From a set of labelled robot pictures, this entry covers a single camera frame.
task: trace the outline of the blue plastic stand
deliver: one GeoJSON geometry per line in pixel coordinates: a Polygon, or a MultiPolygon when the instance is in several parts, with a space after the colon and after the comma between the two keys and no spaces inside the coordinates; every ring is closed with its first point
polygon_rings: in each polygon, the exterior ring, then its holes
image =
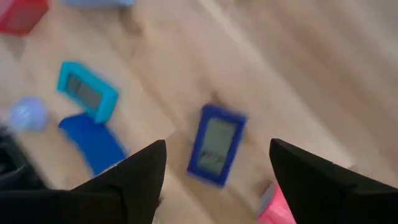
{"type": "Polygon", "coordinates": [[[87,113],[64,118],[58,127],[78,145],[94,175],[126,158],[119,141],[106,125],[94,123],[87,113]]]}

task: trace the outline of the black object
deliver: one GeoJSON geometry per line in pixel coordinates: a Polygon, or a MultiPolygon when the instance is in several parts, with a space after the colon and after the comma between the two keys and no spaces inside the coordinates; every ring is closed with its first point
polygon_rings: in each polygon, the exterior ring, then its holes
{"type": "Polygon", "coordinates": [[[7,128],[0,126],[0,190],[28,189],[46,189],[46,186],[7,128]]]}
{"type": "Polygon", "coordinates": [[[269,155],[297,224],[398,222],[398,189],[280,139],[269,155]]]}
{"type": "Polygon", "coordinates": [[[165,163],[165,141],[158,140],[71,191],[0,192],[0,222],[150,224],[165,163]]]}

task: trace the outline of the blue digital clock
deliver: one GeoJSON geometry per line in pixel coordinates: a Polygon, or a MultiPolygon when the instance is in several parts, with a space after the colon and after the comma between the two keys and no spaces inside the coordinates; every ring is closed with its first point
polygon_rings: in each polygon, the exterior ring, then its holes
{"type": "Polygon", "coordinates": [[[118,100],[118,91],[78,62],[62,63],[58,91],[82,106],[95,123],[110,119],[118,100]]]}
{"type": "Polygon", "coordinates": [[[205,105],[188,172],[224,186],[246,121],[243,114],[216,105],[205,105]]]}

